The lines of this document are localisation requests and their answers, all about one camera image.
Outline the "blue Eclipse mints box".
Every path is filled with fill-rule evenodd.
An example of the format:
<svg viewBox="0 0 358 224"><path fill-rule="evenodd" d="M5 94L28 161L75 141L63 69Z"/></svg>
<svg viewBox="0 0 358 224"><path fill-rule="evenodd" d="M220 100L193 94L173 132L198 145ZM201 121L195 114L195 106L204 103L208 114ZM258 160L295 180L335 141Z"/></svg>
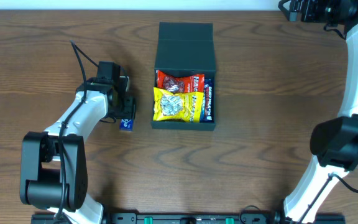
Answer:
<svg viewBox="0 0 358 224"><path fill-rule="evenodd" d="M134 127L133 119L121 119L119 129L122 131L132 131Z"/></svg>

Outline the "yellow Hacks candy bag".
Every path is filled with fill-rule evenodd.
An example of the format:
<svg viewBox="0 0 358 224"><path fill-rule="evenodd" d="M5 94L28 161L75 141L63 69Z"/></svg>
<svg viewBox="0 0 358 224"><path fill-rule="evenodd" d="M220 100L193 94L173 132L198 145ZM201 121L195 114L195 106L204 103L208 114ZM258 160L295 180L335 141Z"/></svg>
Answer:
<svg viewBox="0 0 358 224"><path fill-rule="evenodd" d="M182 120L186 123L199 123L203 107L204 93L171 93L154 87L153 121Z"/></svg>

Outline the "red Hacks candy bag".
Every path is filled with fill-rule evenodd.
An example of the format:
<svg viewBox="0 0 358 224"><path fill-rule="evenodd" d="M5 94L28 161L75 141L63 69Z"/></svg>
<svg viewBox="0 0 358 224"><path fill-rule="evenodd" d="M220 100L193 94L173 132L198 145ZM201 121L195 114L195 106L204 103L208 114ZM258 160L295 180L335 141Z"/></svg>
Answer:
<svg viewBox="0 0 358 224"><path fill-rule="evenodd" d="M204 74L176 78L157 70L157 88L171 93L204 92Z"/></svg>

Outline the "dark green gift box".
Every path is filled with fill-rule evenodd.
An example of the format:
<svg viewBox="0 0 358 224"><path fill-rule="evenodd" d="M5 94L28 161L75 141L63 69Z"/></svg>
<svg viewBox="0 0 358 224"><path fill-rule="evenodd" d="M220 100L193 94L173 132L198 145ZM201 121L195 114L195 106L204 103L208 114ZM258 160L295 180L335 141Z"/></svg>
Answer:
<svg viewBox="0 0 358 224"><path fill-rule="evenodd" d="M152 121L154 129L182 129L212 131L216 127L216 55L212 23L161 22L154 70L175 78L203 74L211 84L207 90L212 96L205 103L204 113L211 121L186 123L184 121Z"/></svg>

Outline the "blue Dairy Milk chocolate bar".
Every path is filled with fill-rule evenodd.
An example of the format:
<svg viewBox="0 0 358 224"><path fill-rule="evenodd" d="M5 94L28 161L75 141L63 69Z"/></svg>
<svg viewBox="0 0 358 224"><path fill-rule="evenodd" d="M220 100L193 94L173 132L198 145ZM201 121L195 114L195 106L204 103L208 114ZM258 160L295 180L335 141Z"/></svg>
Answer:
<svg viewBox="0 0 358 224"><path fill-rule="evenodd" d="M201 112L201 121L210 123L213 121L213 82L212 79L204 80L204 98L203 109Z"/></svg>

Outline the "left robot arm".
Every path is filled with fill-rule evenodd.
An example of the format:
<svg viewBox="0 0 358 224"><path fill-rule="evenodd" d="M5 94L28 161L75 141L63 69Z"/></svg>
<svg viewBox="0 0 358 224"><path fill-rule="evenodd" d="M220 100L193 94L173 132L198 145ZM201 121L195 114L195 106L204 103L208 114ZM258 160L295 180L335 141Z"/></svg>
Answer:
<svg viewBox="0 0 358 224"><path fill-rule="evenodd" d="M110 223L105 207L88 193L85 142L101 121L134 119L129 77L113 62L99 62L63 115L22 141L20 200L46 210L32 223Z"/></svg>

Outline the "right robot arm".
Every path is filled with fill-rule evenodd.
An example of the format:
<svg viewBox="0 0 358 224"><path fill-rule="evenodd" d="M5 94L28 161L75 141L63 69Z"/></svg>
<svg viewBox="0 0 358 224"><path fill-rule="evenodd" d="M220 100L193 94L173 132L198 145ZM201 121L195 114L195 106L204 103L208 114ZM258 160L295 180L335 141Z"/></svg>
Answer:
<svg viewBox="0 0 358 224"><path fill-rule="evenodd" d="M288 21L320 23L347 45L347 75L337 118L318 124L311 135L312 157L294 191L271 223L344 223L342 215L318 215L330 191L358 166L358 0L282 0L278 8Z"/></svg>

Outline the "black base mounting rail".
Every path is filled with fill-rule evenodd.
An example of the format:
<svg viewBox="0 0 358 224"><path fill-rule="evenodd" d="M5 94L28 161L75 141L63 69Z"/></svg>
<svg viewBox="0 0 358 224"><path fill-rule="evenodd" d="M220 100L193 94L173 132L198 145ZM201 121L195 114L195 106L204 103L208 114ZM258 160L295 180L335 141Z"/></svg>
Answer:
<svg viewBox="0 0 358 224"><path fill-rule="evenodd" d="M32 215L31 224L68 223L65 220L55 221L53 215ZM110 224L268 224L280 223L271 215L262 213L243 213L239 215L136 215L135 213L113 213L103 218L101 223ZM343 215L317 215L313 223L345 224Z"/></svg>

